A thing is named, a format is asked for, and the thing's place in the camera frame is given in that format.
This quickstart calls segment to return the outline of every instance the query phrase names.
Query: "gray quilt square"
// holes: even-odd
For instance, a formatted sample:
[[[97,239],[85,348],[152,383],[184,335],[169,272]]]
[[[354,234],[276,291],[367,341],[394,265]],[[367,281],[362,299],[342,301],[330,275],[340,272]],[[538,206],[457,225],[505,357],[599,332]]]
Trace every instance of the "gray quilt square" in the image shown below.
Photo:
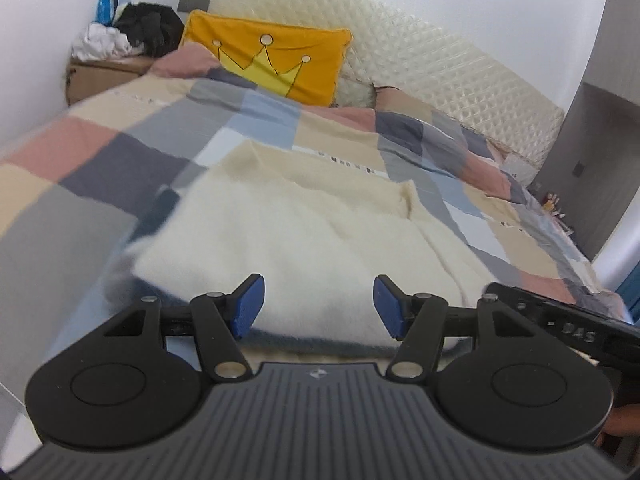
[[[207,171],[207,168],[190,162],[184,169],[175,177],[174,182],[171,184],[173,189],[183,189],[189,187],[194,180],[196,180],[201,174]]]
[[[497,282],[508,286],[522,286],[522,275],[516,267],[492,254],[485,253],[483,250],[471,246],[469,248],[485,264],[489,272],[495,276]]]
[[[224,109],[181,99],[126,130],[131,137],[163,153],[193,159],[233,115]]]
[[[16,396],[135,221],[53,186],[0,239],[0,382]]]
[[[422,125],[418,119],[376,111],[376,131],[385,139],[422,156]]]
[[[467,130],[464,126],[462,127],[462,134],[465,136],[467,147],[471,153],[494,160],[494,154],[486,145],[487,140],[484,137],[472,132],[471,130]]]
[[[462,133],[462,126],[457,120],[452,119],[447,114],[444,114],[439,110],[434,110],[431,113],[431,121],[433,126],[437,129],[443,131],[456,142],[467,147],[467,139]]]
[[[468,151],[455,140],[444,136],[431,124],[423,123],[422,156],[432,160],[440,168],[460,177],[466,165]]]
[[[161,186],[170,185],[187,163],[119,134],[60,185],[139,216],[151,206]]]
[[[213,114],[216,114],[220,108],[235,114],[240,111],[246,92],[247,88],[200,78],[191,87],[187,97],[204,105],[212,105]]]
[[[242,76],[236,75],[221,66],[217,66],[215,68],[210,69],[207,72],[207,78],[213,81],[220,81],[222,83],[229,83],[233,86],[239,86],[241,88],[249,88],[254,90],[257,88],[257,84],[253,81],[249,81]]]
[[[511,198],[509,202],[513,202],[515,204],[526,204],[527,197],[522,185],[518,183],[511,173],[503,171],[502,174],[507,178],[511,186]]]
[[[21,412],[23,412],[23,407],[20,402],[0,386],[0,449],[3,448],[15,419]]]

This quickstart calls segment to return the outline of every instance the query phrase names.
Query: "diamond pattern headboard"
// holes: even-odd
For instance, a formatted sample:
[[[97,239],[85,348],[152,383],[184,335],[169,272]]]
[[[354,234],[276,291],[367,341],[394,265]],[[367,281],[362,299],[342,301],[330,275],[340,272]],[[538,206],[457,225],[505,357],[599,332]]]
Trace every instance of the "diamond pattern headboard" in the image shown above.
[[[395,86],[498,140],[536,170],[558,136],[564,112],[533,86],[468,41],[380,2],[211,0],[209,12],[349,28],[339,105],[372,106],[373,86]]]

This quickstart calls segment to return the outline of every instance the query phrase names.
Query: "beige quilt square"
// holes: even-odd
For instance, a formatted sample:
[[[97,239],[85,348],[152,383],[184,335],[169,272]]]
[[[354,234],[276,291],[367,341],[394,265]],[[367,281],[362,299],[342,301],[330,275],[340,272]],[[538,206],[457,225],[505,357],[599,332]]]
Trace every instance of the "beige quilt square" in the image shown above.
[[[293,144],[386,173],[384,160],[378,151],[378,138],[375,132],[363,132],[302,112]]]
[[[74,105],[68,114],[121,132],[168,104],[130,94],[126,89],[117,87]]]
[[[170,105],[183,99],[193,87],[195,79],[165,78],[145,75],[119,86],[116,92],[156,101],[158,105]]]
[[[512,265],[524,272],[558,278],[558,266],[538,242],[520,226],[517,211],[500,198],[488,197],[484,192],[463,184],[465,194],[487,217],[487,223],[504,248]]]
[[[53,183],[13,164],[0,165],[0,237]]]

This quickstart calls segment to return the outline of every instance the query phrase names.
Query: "blue object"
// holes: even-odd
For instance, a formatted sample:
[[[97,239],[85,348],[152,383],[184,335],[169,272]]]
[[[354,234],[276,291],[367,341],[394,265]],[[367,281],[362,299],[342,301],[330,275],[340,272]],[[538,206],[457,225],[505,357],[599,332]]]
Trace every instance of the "blue object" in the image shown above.
[[[231,333],[236,338],[244,337],[258,316],[264,303],[264,278],[260,276],[238,300],[236,315],[231,320]]]
[[[391,337],[398,338],[406,335],[402,306],[380,278],[373,281],[373,305]]]
[[[105,27],[111,23],[113,18],[113,4],[111,0],[98,0],[98,9],[95,13],[95,21]]]
[[[636,265],[616,292],[625,301],[634,322],[640,320],[640,264]]]

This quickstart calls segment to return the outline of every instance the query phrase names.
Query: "pink quilt square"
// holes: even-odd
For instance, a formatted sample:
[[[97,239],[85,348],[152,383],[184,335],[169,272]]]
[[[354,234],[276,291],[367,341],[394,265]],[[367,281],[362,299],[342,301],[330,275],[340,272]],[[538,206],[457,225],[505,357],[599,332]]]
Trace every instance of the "pink quilt square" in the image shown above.
[[[575,298],[569,292],[563,280],[535,276],[523,270],[520,271],[520,277],[524,290],[535,292],[536,294],[540,294],[540,296],[546,296],[552,300],[575,304]]]
[[[65,116],[46,126],[7,161],[40,178],[59,182],[90,160],[117,134],[116,130]]]
[[[376,131],[376,111],[373,108],[327,108],[304,105],[303,110],[336,121],[361,132]]]
[[[460,174],[460,180],[484,191],[488,196],[503,200],[511,199],[511,183],[507,177],[498,168],[487,164],[471,152],[466,154],[465,167]]]

